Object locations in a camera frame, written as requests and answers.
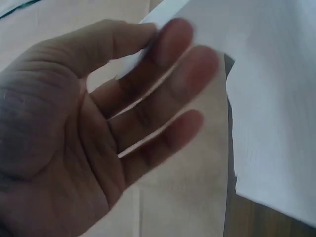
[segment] dark edge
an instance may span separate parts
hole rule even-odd
[[[230,58],[228,55],[224,55],[225,60],[225,71],[226,71],[226,79],[231,71],[234,60]],[[227,182],[227,199],[226,199],[226,213],[225,213],[225,225],[224,225],[224,234],[223,237],[229,237],[229,228],[230,228],[230,218],[231,218],[231,203],[232,197],[235,194],[235,186],[237,178],[234,173],[234,151],[233,151],[233,117],[232,117],[232,107],[228,102],[228,182]]]

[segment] white paper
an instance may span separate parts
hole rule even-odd
[[[168,6],[174,10],[174,1],[146,21],[166,22]],[[174,16],[196,26],[196,44],[236,60],[227,92],[237,193],[316,226],[316,1],[191,0],[182,7]]]

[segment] table surface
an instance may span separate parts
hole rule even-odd
[[[233,64],[233,60],[225,56],[226,75]],[[316,229],[236,195],[232,126],[232,109],[229,105],[229,167],[224,237],[316,237]]]

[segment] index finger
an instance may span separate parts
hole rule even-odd
[[[103,20],[43,41],[35,45],[33,50],[37,51],[35,60],[61,64],[82,78],[111,59],[138,52],[155,34],[156,27],[152,23],[128,24]]]

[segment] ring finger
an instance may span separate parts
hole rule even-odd
[[[215,51],[205,46],[191,49],[172,74],[132,109],[109,120],[118,153],[144,139],[198,95],[217,72]]]

